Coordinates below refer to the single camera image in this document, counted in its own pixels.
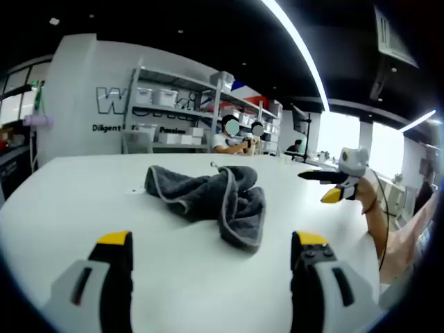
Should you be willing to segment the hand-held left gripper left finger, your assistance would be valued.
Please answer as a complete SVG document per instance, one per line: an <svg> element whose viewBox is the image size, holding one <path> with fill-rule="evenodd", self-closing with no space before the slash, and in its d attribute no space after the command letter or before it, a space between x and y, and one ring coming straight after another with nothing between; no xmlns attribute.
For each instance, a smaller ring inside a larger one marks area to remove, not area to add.
<svg viewBox="0 0 444 333"><path fill-rule="evenodd" d="M42 313L56 332L132 332L133 234L102 236L51 285Z"/></svg>

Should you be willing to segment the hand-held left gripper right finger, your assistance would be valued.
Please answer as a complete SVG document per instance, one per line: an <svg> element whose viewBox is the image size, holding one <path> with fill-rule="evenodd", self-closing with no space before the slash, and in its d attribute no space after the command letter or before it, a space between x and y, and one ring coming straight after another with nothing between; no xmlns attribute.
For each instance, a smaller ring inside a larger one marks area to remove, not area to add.
<svg viewBox="0 0 444 333"><path fill-rule="evenodd" d="M372 332L382 313L371 285L320 235L291 238L291 332Z"/></svg>

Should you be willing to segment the person's right hand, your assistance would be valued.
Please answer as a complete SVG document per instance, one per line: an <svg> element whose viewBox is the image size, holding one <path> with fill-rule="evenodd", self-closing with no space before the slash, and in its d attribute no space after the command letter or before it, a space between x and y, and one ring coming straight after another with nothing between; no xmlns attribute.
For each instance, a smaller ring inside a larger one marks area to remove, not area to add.
<svg viewBox="0 0 444 333"><path fill-rule="evenodd" d="M377 193L365 176L361 177L357 183L356 200L361 203L362 212L364 214L368 210L371 210L373 205L377 202Z"/></svg>

